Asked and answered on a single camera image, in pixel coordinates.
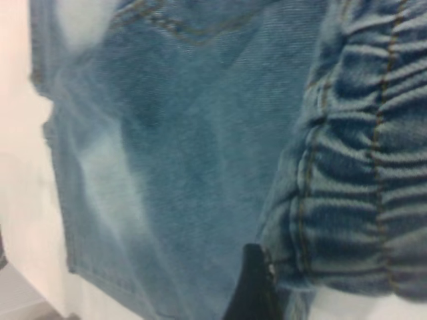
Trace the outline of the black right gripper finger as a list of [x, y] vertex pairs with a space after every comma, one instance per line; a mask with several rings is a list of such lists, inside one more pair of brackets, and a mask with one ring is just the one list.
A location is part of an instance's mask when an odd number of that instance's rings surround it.
[[247, 244], [243, 249], [238, 284], [223, 319], [274, 320], [279, 318], [280, 304], [269, 261], [258, 244]]

